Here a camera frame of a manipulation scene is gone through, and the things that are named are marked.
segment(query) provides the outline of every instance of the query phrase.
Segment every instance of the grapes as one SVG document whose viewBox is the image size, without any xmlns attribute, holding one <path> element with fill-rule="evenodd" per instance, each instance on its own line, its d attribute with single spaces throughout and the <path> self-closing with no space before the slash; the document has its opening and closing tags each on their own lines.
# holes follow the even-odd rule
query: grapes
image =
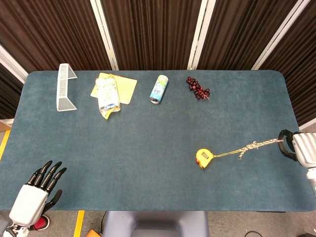
<svg viewBox="0 0 316 237">
<path fill-rule="evenodd" d="M 210 95 L 209 89 L 203 88 L 203 86 L 200 86 L 198 81 L 195 78 L 188 77 L 186 80 L 187 84 L 189 84 L 189 89 L 193 90 L 195 97 L 198 100 L 205 100 L 209 99 L 208 96 Z"/>
</svg>

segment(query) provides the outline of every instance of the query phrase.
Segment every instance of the white mesh object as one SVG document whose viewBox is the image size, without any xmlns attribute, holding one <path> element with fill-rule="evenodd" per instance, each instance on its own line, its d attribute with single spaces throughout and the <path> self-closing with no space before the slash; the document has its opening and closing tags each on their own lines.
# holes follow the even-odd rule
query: white mesh object
<svg viewBox="0 0 316 237">
<path fill-rule="evenodd" d="M 59 112 L 77 109 L 67 96 L 68 79 L 74 78 L 77 78 L 77 76 L 68 63 L 59 65 L 56 96 L 56 107 Z"/>
</svg>

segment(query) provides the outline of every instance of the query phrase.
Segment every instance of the black cable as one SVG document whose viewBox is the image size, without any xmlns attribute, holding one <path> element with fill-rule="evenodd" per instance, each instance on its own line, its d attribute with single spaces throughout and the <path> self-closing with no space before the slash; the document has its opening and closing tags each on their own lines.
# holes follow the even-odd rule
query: black cable
<svg viewBox="0 0 316 237">
<path fill-rule="evenodd" d="M 247 236 L 248 234 L 250 234 L 250 233 L 255 233 L 255 234 L 260 235 L 260 237 L 263 237 L 260 233 L 258 233 L 258 232 L 256 232 L 256 231 L 248 231 L 248 232 L 245 234 L 244 237 L 246 237 L 246 236 Z"/>
<path fill-rule="evenodd" d="M 107 211 L 104 212 L 104 215 L 103 215 L 102 221 L 101 221 L 101 228 L 100 228 L 100 230 L 101 230 L 102 234 L 103 234 L 103 220 L 104 220 L 105 214 L 107 214 Z"/>
</svg>

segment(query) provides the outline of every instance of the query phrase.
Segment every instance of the yellow paper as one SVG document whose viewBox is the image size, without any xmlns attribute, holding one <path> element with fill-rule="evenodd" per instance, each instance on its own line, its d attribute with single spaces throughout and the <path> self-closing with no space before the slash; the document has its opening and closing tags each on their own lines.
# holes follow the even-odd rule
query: yellow paper
<svg viewBox="0 0 316 237">
<path fill-rule="evenodd" d="M 99 78 L 114 78 L 118 87 L 119 101 L 123 104 L 129 104 L 137 83 L 137 80 L 121 77 L 118 75 L 100 73 Z M 91 94 L 92 97 L 98 97 L 97 88 L 94 86 Z"/>
</svg>

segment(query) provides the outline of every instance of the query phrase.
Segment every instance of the table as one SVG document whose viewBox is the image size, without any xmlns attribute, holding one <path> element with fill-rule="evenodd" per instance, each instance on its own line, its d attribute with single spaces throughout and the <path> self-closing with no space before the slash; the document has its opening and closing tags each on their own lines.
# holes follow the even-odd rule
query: table
<svg viewBox="0 0 316 237">
<path fill-rule="evenodd" d="M 55 209 L 254 210 L 316 209 L 307 170 L 276 144 L 214 159 L 206 170 L 195 153 L 215 154 L 297 131 L 283 76 L 276 71 L 116 71 L 137 79 L 131 103 L 104 120 L 90 97 L 100 71 L 76 71 L 68 96 L 76 111 L 56 111 L 57 71 L 29 74 L 0 162 L 0 209 L 48 160 L 67 172 Z M 149 101 L 158 75 L 169 78 L 159 105 Z M 210 88 L 197 101 L 185 83 Z"/>
</svg>

